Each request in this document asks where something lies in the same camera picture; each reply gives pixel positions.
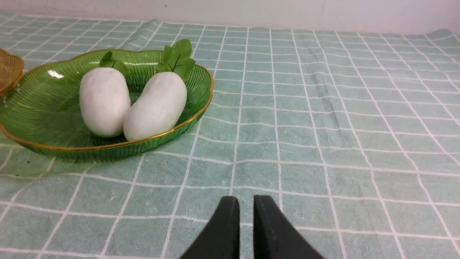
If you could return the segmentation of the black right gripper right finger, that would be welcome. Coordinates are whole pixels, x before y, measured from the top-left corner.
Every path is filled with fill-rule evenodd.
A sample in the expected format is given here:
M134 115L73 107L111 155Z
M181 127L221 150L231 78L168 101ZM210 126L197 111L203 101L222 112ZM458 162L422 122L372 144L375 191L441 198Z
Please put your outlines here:
M255 259L322 259L268 195L253 197Z

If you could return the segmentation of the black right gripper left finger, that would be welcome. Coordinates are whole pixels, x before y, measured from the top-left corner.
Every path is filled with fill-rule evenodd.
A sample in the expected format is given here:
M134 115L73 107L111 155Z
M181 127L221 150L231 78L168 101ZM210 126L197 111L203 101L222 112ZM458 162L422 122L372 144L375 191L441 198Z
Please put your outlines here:
M238 259L240 257L240 205L223 196L205 228L181 259Z

